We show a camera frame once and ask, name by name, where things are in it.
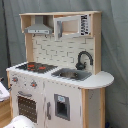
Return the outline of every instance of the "white backsplash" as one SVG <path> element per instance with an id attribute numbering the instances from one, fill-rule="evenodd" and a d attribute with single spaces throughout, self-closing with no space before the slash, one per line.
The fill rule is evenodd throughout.
<path id="1" fill-rule="evenodd" d="M 94 56 L 94 39 L 84 37 L 55 41 L 53 36 L 33 35 L 34 61 L 56 66 L 75 68 L 78 63 L 78 54 L 81 51 L 89 52 Z M 93 71 L 88 56 L 82 55 L 81 62 L 86 62 L 86 70 Z"/>

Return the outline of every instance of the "cabinet knob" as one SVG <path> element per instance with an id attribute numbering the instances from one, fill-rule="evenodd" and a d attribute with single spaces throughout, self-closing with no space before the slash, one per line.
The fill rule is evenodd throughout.
<path id="1" fill-rule="evenodd" d="M 32 86 L 32 87 L 36 87 L 36 86 L 37 86 L 37 83 L 36 83 L 36 82 L 32 82 L 32 83 L 31 83 L 31 86 Z"/>
<path id="2" fill-rule="evenodd" d="M 18 78 L 17 77 L 13 77 L 12 81 L 17 82 Z"/>

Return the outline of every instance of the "oven handle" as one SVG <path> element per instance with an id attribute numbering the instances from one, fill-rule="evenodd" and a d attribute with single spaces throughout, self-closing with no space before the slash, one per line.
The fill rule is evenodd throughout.
<path id="1" fill-rule="evenodd" d="M 50 106 L 51 106 L 51 104 L 50 104 L 50 102 L 48 102 L 48 103 L 47 103 L 47 117 L 48 117 L 49 120 L 51 120 L 51 115 L 50 115 L 50 113 L 49 113 L 49 108 L 50 108 Z"/>
<path id="2" fill-rule="evenodd" d="M 32 97 L 31 94 L 25 94 L 25 93 L 23 93 L 22 91 L 19 91 L 18 93 L 19 93 L 20 95 L 22 95 L 22 96 Z"/>

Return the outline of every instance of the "burner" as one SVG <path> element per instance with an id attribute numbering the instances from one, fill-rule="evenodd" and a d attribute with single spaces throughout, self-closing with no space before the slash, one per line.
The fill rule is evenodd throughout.
<path id="1" fill-rule="evenodd" d="M 53 65 L 29 62 L 27 64 L 21 65 L 21 66 L 16 67 L 16 68 L 27 70 L 27 71 L 32 71 L 32 72 L 46 73 L 46 72 L 48 72 L 48 71 L 50 71 L 56 67 L 57 66 L 53 66 Z"/>

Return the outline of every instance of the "white cabinet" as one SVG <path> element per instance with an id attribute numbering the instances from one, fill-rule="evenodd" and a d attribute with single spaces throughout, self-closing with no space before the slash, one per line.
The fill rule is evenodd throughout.
<path id="1" fill-rule="evenodd" d="M 82 128 L 81 90 L 45 82 L 45 128 Z"/>
<path id="2" fill-rule="evenodd" d="M 91 16 L 75 15 L 54 18 L 55 40 L 85 36 L 91 33 Z"/>

